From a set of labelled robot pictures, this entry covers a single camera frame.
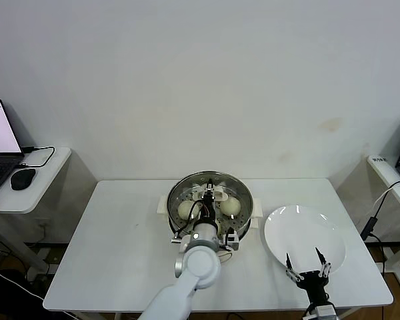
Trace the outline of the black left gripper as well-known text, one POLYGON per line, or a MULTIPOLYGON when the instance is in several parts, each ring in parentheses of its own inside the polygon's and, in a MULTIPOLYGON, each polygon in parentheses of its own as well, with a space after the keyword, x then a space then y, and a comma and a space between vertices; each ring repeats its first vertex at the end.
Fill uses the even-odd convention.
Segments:
POLYGON ((215 199, 215 185, 213 184, 213 180, 209 179, 206 183, 204 198, 199 200, 199 203, 201 204, 199 214, 200 221, 215 221, 215 199))

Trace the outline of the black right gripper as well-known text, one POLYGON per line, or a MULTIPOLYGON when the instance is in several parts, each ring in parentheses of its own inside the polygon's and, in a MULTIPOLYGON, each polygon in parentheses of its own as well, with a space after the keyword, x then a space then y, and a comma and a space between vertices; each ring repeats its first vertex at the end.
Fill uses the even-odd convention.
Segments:
POLYGON ((324 254, 322 254, 317 247, 315 250, 321 263, 320 271, 307 271, 299 274, 293 269, 289 254, 286 253, 286 275, 293 282, 296 282, 298 288, 307 292, 310 303, 327 304, 329 297, 325 292, 325 286, 329 282, 328 276, 331 263, 326 260, 324 254))

